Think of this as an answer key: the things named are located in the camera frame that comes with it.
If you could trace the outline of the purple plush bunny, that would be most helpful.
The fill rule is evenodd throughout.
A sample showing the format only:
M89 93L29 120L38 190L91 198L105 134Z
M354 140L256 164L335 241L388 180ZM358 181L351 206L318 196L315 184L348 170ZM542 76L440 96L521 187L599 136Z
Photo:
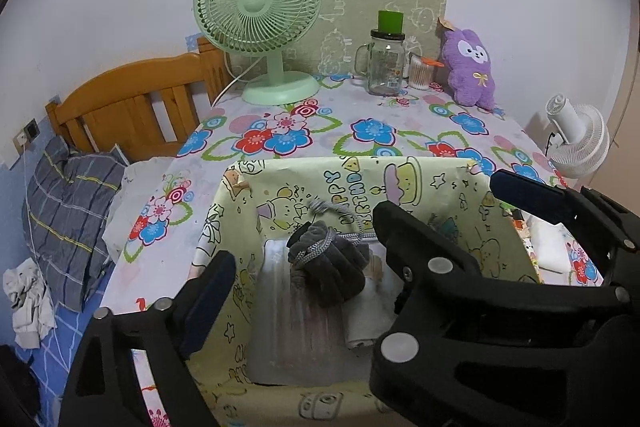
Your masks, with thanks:
M489 53L475 31L446 29L440 55L449 70L448 86L458 105L486 110L496 107Z

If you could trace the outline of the cotton swab container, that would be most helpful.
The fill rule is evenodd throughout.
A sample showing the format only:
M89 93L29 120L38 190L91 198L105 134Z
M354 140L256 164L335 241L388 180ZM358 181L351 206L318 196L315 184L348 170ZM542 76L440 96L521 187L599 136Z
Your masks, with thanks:
M414 89L427 90L435 81L436 72L444 67L444 64L432 58L410 53L408 85Z

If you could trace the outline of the green desk fan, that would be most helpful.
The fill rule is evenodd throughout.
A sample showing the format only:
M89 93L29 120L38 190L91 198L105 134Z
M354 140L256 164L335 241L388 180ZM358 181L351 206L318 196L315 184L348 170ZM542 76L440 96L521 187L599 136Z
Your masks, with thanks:
M313 75L286 70L282 51L316 22L321 0L193 0L198 28L218 49L264 58L267 72L247 83L242 99L252 105L283 105L315 95Z

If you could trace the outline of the beige cartoon wall board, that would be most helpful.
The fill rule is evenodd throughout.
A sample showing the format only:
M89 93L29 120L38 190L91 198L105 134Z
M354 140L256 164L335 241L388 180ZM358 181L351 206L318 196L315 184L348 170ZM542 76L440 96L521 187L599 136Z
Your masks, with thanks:
M350 74L354 64L363 67L364 57L356 51L370 41L381 11L404 14L407 52L438 57L436 27L446 4L447 0L322 0L311 30L283 51L284 68L331 76Z

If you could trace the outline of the dark grey knit glove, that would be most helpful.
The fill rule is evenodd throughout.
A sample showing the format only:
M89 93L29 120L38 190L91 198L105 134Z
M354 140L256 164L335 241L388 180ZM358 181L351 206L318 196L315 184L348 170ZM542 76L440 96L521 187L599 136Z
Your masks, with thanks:
M344 305L366 286L369 246L351 241L322 220L305 223L286 247L292 279L302 280L321 308Z

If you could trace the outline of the white face mask pack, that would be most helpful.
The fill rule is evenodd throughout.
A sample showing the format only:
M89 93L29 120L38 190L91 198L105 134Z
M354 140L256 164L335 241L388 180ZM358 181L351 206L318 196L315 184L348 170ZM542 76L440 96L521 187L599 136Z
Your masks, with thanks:
M570 272L572 265L566 247L564 225L552 225L535 216L530 216L527 224L541 269L556 273Z

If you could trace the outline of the wooden bed headboard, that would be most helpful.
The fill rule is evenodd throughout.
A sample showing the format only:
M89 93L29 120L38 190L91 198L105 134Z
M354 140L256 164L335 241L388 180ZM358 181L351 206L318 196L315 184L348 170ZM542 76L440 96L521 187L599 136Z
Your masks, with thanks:
M195 52L108 70L63 102L48 103L54 133L85 153L117 145L133 161L176 155L200 124L194 84L202 84L214 101L231 81L224 52L204 37L196 43Z

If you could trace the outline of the glass mason jar mug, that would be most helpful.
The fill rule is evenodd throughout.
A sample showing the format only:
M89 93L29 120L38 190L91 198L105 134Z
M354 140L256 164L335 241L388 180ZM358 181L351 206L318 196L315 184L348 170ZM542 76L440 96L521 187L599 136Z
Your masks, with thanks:
M404 14L378 11L378 27L370 31L370 37L370 42L356 51L354 72L370 94L396 96L406 58Z

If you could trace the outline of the grey plaid pillow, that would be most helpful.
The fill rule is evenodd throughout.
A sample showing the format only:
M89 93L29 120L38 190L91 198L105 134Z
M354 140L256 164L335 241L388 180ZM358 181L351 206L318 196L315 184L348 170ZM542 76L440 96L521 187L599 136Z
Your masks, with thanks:
M80 312L111 265L103 233L124 171L116 155L82 153L59 135L44 148L27 184L23 230L56 305Z

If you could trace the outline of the floral tablecloth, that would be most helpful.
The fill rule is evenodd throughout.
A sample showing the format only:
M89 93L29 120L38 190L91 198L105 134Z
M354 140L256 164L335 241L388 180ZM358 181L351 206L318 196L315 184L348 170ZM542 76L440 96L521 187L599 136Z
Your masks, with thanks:
M115 312L140 311L177 294L193 261L210 204L236 162L322 157L469 159L489 177L499 169L562 185L521 126L493 110L458 105L444 89L370 95L346 76L323 78L316 95L293 104L254 106L239 95L218 104L186 139L140 211L103 297ZM565 232L572 269L539 267L539 283L597 286L601 275Z

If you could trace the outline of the white standing fan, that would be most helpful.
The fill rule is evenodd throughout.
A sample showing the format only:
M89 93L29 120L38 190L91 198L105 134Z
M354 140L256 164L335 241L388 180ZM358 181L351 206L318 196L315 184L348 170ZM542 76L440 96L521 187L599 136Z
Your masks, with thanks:
M582 179L604 163L611 138L602 114L592 105L574 105L564 94L552 96L546 113L559 139L552 139L549 158L561 176Z

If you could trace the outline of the crumpled white cloth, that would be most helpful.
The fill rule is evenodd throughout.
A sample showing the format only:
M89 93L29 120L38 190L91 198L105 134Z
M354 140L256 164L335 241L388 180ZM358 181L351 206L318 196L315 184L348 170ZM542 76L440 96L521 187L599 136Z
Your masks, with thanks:
M39 349L56 325L50 291L37 263L29 258L7 269L2 288L12 310L15 343L24 350Z

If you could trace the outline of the rolled white towel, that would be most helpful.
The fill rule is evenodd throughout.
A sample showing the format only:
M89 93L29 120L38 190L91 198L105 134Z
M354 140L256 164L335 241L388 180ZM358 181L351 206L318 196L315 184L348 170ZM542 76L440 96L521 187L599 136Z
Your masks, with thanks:
M346 347L372 346L396 319L395 301L402 283L395 274L385 274L379 282L366 279L363 290L342 306Z

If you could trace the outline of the yellow cartoon storage box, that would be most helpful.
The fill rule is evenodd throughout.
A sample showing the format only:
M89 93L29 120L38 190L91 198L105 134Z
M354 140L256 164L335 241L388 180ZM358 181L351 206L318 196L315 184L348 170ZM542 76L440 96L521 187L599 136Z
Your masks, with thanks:
M370 392L372 346L348 349L342 306L322 309L292 279L288 239L322 220L367 244L366 279L390 269L372 212L392 202L471 254L490 279L538 283L539 271L489 179L469 159L322 157L233 164L209 206L193 272L219 253L235 280L188 366L225 426L398 426Z

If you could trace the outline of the wall power socket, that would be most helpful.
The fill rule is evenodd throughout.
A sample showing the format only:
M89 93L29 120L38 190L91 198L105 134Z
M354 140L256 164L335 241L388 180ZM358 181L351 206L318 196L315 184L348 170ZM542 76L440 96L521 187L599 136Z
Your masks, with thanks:
M17 153L22 155L25 150L29 148L29 145L35 141L38 135L40 135L38 122L35 119L32 119L13 138L13 144L16 148Z

